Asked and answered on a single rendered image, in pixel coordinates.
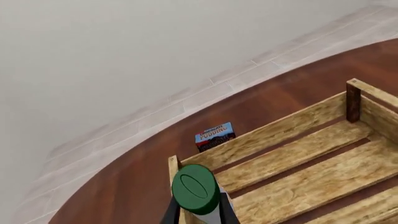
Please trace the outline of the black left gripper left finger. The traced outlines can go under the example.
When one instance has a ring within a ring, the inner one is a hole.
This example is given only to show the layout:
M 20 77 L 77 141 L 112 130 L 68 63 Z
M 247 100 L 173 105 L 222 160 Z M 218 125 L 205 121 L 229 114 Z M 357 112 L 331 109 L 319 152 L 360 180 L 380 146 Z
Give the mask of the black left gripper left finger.
M 180 205 L 176 200 L 171 200 L 160 224 L 179 224 L 179 218 Z

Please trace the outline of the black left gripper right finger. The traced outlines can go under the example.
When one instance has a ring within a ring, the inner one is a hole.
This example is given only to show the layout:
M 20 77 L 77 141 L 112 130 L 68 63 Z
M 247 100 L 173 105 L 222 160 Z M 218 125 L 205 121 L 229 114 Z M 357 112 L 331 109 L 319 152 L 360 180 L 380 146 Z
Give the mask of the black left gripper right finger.
M 220 193 L 219 210 L 221 224 L 239 224 L 239 220 L 229 202 L 227 193 Z

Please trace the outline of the wooden slat tray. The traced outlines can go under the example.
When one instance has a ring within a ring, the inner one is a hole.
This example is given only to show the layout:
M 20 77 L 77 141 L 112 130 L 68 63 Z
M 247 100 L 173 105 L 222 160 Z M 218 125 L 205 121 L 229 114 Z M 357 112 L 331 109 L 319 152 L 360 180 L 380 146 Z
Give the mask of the wooden slat tray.
M 346 91 L 214 149 L 169 158 L 170 185 L 198 164 L 239 224 L 398 224 L 398 96 Z M 180 207 L 179 224 L 206 224 Z

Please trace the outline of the chocolate pudding box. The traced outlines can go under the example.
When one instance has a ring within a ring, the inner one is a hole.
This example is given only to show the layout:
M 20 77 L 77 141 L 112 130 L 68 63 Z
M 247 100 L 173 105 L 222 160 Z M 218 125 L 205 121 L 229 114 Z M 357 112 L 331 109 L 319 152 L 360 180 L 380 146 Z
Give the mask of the chocolate pudding box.
M 195 135 L 195 145 L 199 152 L 205 152 L 231 139 L 236 138 L 231 123 L 221 124 Z

